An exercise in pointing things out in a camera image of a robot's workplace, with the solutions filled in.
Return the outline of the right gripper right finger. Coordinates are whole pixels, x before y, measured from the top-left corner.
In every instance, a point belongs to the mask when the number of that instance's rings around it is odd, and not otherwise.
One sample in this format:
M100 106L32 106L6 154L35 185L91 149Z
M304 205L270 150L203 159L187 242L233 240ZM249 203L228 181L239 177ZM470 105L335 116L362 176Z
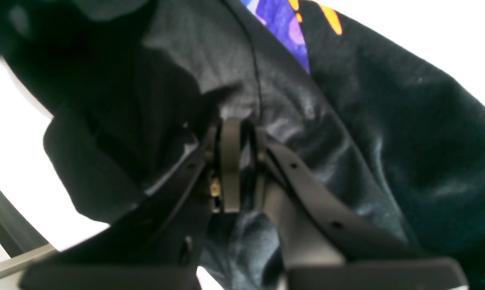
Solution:
M468 289L458 262L414 249L353 213L262 127L253 143L253 207L279 233L279 290Z

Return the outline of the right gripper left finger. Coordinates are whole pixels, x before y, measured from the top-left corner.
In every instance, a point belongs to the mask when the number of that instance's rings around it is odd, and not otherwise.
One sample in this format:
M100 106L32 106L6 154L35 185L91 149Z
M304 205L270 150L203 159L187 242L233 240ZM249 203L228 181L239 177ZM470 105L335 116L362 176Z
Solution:
M240 209L241 120L211 127L202 147L136 210L99 235L30 266L22 290L200 290L211 216Z

